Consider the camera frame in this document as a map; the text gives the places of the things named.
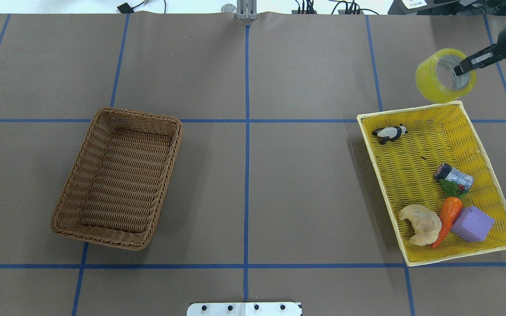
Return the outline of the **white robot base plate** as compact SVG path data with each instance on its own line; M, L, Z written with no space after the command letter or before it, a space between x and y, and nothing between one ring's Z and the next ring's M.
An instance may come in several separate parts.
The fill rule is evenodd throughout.
M303 316L300 302L203 302L187 308L187 316Z

